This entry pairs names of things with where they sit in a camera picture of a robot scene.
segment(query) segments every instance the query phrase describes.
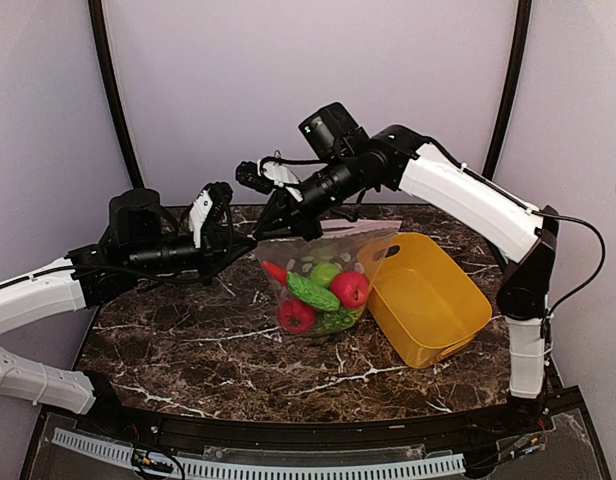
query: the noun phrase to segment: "marble countertop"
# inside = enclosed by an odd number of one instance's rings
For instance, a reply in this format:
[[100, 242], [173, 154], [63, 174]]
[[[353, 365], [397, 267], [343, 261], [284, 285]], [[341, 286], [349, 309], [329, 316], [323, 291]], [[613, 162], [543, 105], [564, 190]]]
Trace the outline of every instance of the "marble countertop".
[[[247, 228], [259, 211], [233, 207], [235, 222]], [[430, 236], [488, 297], [493, 320], [468, 347], [415, 370], [369, 314], [331, 337], [286, 335], [251, 253], [211, 287], [137, 289], [107, 304], [78, 368], [106, 373], [125, 405], [231, 420], [388, 420], [504, 403], [508, 338], [494, 304], [501, 274], [484, 240], [428, 205], [367, 205], [361, 213]]]

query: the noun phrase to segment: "marble table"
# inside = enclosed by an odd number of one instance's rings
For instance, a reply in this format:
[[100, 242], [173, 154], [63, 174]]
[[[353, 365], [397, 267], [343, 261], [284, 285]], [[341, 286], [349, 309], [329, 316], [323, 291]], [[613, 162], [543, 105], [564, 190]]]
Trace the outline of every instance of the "marble table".
[[[233, 207], [248, 228], [260, 207]], [[254, 254], [211, 287], [164, 285], [103, 307], [79, 369], [104, 372], [127, 406], [198, 417], [351, 422], [504, 403], [508, 338], [494, 305], [501, 274], [484, 240], [428, 205], [366, 205], [362, 217], [403, 220], [434, 239], [493, 304], [467, 348], [424, 370], [407, 367], [369, 314], [326, 338], [286, 335]]]

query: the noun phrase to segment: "plastic bag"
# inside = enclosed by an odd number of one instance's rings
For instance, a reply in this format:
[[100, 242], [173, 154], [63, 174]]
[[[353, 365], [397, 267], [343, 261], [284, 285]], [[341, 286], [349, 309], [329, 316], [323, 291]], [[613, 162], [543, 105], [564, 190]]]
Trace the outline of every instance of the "plastic bag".
[[294, 335], [328, 335], [357, 323], [401, 221], [321, 225], [317, 240], [268, 240], [255, 250], [277, 298], [279, 325]]

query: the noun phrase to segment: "black bar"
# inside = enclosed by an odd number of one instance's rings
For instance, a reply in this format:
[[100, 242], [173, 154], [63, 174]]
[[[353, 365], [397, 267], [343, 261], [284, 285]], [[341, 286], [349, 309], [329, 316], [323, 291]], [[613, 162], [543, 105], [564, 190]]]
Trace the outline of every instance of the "black bar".
[[530, 24], [531, 4], [532, 0], [519, 0], [517, 6], [517, 20], [515, 21], [515, 31], [512, 38], [512, 48], [510, 50], [506, 81], [504, 82], [504, 89], [501, 94], [495, 129], [490, 140], [490, 148], [488, 149], [488, 155], [486, 155], [486, 162], [484, 163], [482, 171], [482, 175], [489, 180], [492, 180], [495, 176], [495, 170], [497, 169], [497, 163], [501, 155], [501, 148], [506, 138], [506, 130], [508, 129], [512, 106], [515, 101], [517, 83], [519, 82], [519, 74], [521, 72], [521, 62], [524, 57], [524, 48], [528, 35], [528, 25]]
[[99, 68], [101, 70], [101, 78], [106, 89], [106, 97], [108, 97], [108, 107], [110, 115], [115, 125], [117, 132], [117, 140], [121, 148], [121, 154], [124, 157], [126, 170], [130, 177], [130, 182], [133, 188], [144, 188], [144, 180], [141, 177], [139, 164], [135, 157], [135, 150], [130, 140], [126, 117], [117, 88], [117, 80], [115, 78], [115, 70], [112, 64], [112, 56], [110, 55], [110, 45], [108, 44], [108, 35], [106, 33], [106, 21], [104, 19], [104, 11], [101, 5], [101, 0], [88, 0], [88, 8], [90, 10], [90, 22], [92, 23], [92, 34], [95, 39], [95, 48], [97, 49], [97, 58], [99, 59]]

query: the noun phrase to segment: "yellow plastic container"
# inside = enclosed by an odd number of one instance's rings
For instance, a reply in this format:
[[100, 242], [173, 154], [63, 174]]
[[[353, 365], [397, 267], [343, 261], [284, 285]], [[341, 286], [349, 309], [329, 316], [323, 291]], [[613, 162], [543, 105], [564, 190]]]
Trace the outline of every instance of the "yellow plastic container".
[[399, 251], [377, 272], [368, 309], [403, 361], [426, 368], [470, 343], [490, 321], [492, 307], [427, 236], [400, 234], [393, 246]]

